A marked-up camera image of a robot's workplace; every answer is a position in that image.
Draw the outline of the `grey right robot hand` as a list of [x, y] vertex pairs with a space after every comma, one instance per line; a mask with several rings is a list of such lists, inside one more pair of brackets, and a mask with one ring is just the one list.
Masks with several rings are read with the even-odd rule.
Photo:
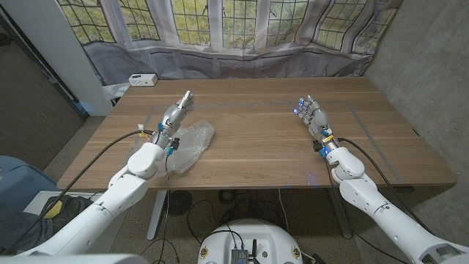
[[328, 116], [312, 96], [308, 95], [306, 99], [300, 98], [298, 108], [294, 110], [294, 114], [304, 122], [309, 133], [322, 146], [333, 141], [333, 131]]

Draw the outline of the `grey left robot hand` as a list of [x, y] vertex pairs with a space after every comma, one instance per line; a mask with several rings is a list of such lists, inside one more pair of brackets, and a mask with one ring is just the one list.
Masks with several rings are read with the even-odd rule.
[[158, 124], [158, 132], [152, 136], [151, 142], [161, 148], [165, 148], [173, 135], [179, 130], [181, 122], [194, 109], [194, 96], [188, 90], [180, 100], [170, 106], [163, 114], [163, 119]]

